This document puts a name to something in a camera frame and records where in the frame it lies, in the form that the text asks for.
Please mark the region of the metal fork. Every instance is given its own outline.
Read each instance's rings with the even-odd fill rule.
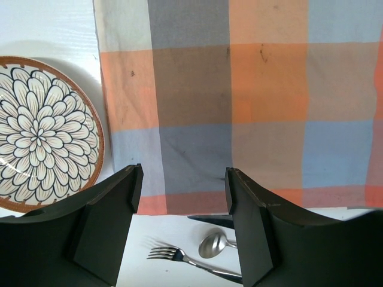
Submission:
[[[242,277],[240,275],[228,271],[214,270],[209,267],[205,267],[198,263],[195,263],[185,254],[185,252],[181,248],[178,247],[168,246],[152,248],[147,259],[166,259],[177,262],[186,262],[192,266],[203,269],[218,277],[230,280],[238,284],[242,284]]]

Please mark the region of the spoon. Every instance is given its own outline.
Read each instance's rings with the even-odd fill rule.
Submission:
[[[228,240],[223,232],[216,232],[201,241],[198,252],[202,258],[213,258],[221,253],[226,246],[237,248],[237,243]]]

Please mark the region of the black plastic part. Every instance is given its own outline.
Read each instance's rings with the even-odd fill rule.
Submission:
[[[1,286],[115,286],[142,168],[22,217],[0,218]]]
[[[245,287],[380,286],[383,212],[349,221],[310,212],[226,170]]]

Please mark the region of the plate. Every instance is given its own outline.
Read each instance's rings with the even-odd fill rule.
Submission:
[[[49,65],[0,57],[0,207],[28,212],[92,186],[104,135],[84,92]]]

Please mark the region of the blue square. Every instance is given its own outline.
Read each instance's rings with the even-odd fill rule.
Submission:
[[[364,185],[373,121],[309,121],[303,147],[304,188]]]
[[[118,171],[128,164],[142,164],[142,196],[165,194],[159,128],[122,130],[111,134],[113,168]]]
[[[232,166],[232,127],[206,124],[161,127],[166,194],[224,191]]]
[[[309,0],[309,43],[379,42],[382,0]]]

